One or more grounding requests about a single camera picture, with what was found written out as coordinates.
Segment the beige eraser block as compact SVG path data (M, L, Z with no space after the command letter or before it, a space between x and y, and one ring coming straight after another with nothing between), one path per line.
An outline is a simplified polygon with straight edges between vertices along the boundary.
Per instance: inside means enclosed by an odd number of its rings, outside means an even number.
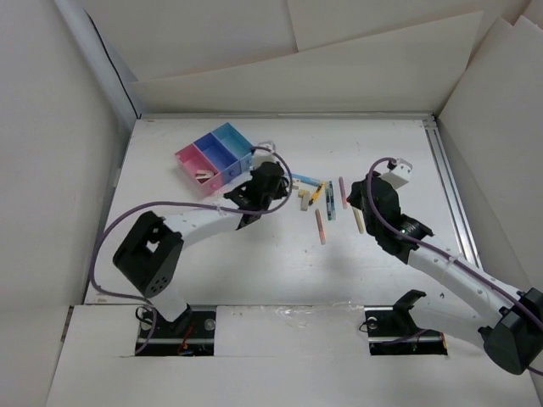
M300 189L298 193L298 197L300 198L300 209L302 211L307 211L309 208L309 202L311 200L310 192Z

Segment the pink beige eraser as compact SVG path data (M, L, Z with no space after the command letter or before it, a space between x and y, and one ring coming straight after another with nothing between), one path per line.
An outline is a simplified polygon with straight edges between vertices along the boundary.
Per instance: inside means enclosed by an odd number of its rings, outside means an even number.
M215 173L212 170L197 170L194 174L195 179L200 183L206 183L213 178Z

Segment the orange pink pen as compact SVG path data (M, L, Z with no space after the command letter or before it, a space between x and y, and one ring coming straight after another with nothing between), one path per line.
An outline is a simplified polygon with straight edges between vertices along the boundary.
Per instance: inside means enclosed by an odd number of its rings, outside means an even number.
M322 223L322 216L319 209L315 209L316 225L319 234L320 244L326 244L326 234Z

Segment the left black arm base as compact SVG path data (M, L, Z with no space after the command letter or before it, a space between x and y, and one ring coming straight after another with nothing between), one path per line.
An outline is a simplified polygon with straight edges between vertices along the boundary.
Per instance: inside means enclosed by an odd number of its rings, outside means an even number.
M154 329L153 311L137 307L139 322L135 342L136 356L207 357L215 351L216 307L192 308L180 323L168 322L157 315Z

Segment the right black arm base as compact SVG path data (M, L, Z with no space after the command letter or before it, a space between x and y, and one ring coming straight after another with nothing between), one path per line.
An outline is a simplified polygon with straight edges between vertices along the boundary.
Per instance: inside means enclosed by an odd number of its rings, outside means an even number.
M416 326L409 311L426 293L410 290L392 305L364 306L358 332L367 338L371 356L447 356L445 336Z

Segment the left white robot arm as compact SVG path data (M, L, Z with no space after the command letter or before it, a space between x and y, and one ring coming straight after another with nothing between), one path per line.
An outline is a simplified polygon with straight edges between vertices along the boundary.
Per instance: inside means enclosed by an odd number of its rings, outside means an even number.
M225 209L194 209L162 218L152 211L140 215L113 256L113 264L149 300L160 316L160 326L171 336L190 325L192 309L172 286L182 250L222 232L256 222L276 199L288 194L283 168L265 162L250 172L251 179L223 195Z

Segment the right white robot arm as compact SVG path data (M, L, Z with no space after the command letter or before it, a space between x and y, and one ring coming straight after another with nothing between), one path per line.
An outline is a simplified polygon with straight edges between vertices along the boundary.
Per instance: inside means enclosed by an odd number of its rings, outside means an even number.
M454 293L461 307L438 294L412 289L393 305L392 323L407 336L421 330L471 343L502 370L521 375L542 352L542 293L496 280L442 243L433 231L400 211L394 187L377 172L352 183L350 206L362 212L367 233L387 254Z

